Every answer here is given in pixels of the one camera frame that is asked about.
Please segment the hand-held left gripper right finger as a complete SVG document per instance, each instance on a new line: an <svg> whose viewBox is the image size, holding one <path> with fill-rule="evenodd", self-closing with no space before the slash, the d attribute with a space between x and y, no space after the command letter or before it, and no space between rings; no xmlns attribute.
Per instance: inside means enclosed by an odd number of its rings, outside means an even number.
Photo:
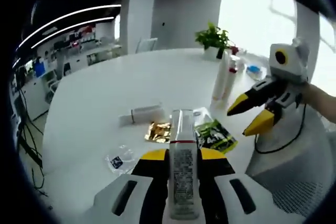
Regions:
<svg viewBox="0 0 336 224"><path fill-rule="evenodd" d="M198 178L205 223L275 223L271 194L245 174L236 174L224 154L198 150Z"/></svg>

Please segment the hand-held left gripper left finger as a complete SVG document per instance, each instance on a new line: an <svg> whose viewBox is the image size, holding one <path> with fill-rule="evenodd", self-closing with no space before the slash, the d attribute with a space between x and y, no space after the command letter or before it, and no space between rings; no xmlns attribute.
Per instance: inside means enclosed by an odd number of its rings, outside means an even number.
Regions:
<svg viewBox="0 0 336 224"><path fill-rule="evenodd" d="M168 178L169 150L145 153L131 174L95 195L93 223L162 223Z"/></svg>

